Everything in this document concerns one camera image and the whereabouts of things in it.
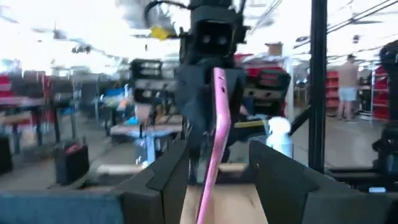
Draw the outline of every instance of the wire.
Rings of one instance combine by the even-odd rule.
[[[160,5],[160,4],[169,4],[169,5],[172,5],[172,6],[177,6],[177,7],[180,7],[180,8],[182,8],[182,9],[188,9],[188,10],[193,10],[194,9],[194,7],[191,7],[191,6],[186,6],[186,5],[184,5],[184,4],[182,4],[182,3],[180,3],[180,2],[175,2],[175,1],[169,1],[169,0],[163,0],[163,1],[152,1],[152,2],[150,2],[149,4],[147,4],[147,6],[145,7],[145,9],[144,9],[144,21],[145,21],[145,25],[148,27],[148,28],[150,28],[151,27],[151,22],[150,22],[150,20],[149,20],[149,11],[153,8],[153,7],[155,7],[155,6],[157,6],[157,5]]]

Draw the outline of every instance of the spray bottle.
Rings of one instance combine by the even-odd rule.
[[[271,118],[268,121],[269,136],[267,138],[267,146],[293,159],[293,142],[289,133],[291,125],[289,120],[283,117]]]

